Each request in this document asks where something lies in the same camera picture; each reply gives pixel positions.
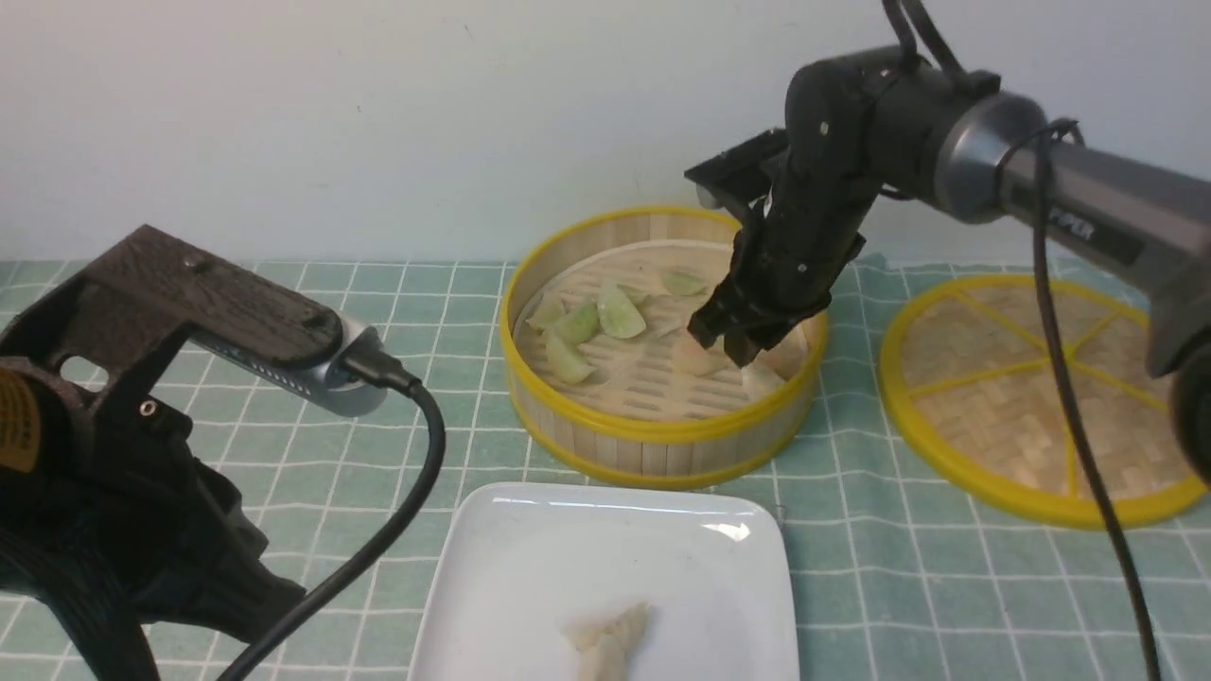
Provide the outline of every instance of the black robotic arm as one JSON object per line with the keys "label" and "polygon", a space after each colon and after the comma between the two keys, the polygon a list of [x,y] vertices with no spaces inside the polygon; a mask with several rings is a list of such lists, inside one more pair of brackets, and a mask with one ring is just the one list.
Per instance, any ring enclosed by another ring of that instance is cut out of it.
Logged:
{"label": "black robotic arm", "polygon": [[[722,336],[745,366],[826,309],[880,194],[970,224],[1035,223],[1034,142],[1051,124],[997,75],[946,68],[952,61],[935,68],[901,40],[803,67],[785,128],[685,172],[705,206],[741,223],[730,271],[690,319],[700,344]],[[1176,373],[1173,425],[1211,483],[1211,183],[1077,143],[1046,153],[1046,236],[1148,296],[1146,370]]]}

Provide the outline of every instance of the cable connector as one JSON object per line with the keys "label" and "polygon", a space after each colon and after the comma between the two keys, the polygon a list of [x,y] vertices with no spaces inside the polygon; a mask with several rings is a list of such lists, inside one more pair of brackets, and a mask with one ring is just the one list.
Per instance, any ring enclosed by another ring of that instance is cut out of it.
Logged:
{"label": "cable connector", "polygon": [[390,388],[408,397],[420,388],[419,377],[403,368],[403,362],[371,344],[354,344],[342,362],[349,373],[375,388]]}

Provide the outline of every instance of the bamboo steamer lid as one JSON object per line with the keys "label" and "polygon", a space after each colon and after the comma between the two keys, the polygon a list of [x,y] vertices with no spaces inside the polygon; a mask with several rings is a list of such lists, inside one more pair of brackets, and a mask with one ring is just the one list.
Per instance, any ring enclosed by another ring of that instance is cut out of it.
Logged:
{"label": "bamboo steamer lid", "polygon": [[[785,380],[763,399],[745,390],[722,342],[711,350],[719,371],[695,377],[673,366],[672,348],[690,314],[728,271],[737,228],[706,211],[624,211],[566,229],[518,267],[501,305],[501,340],[513,406],[539,443],[598,480],[690,490],[761,467],[794,436],[815,396],[823,315],[762,354],[759,361]],[[673,296],[661,282],[668,269],[699,276],[707,287]],[[579,345],[595,372],[566,384],[526,320],[544,298],[567,310],[596,299],[606,280],[648,294],[638,305],[647,330],[626,340],[597,333]]]}
{"label": "bamboo steamer lid", "polygon": [[[1124,526],[1159,522],[1205,491],[1143,370],[1147,317],[1052,282],[1064,354],[1098,470]],[[1034,281],[960,279],[911,301],[884,339],[888,413],[948,480],[1009,513],[1102,528],[1048,360]]]}

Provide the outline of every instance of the dumpling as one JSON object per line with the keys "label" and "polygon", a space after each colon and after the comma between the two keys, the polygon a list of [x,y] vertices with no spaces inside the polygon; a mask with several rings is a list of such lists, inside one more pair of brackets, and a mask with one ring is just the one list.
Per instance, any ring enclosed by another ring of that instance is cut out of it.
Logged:
{"label": "dumpling", "polygon": [[626,681],[647,629],[648,603],[641,602],[608,622],[569,630],[568,641],[580,653],[576,681]]}

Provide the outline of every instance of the square plate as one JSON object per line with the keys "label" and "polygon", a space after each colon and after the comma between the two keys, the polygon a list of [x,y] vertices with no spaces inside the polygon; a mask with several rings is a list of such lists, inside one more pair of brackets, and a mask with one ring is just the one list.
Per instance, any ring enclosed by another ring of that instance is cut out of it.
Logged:
{"label": "square plate", "polygon": [[733,497],[503,482],[454,515],[411,681],[572,681],[567,626],[645,600],[631,681],[797,681],[786,548]]}

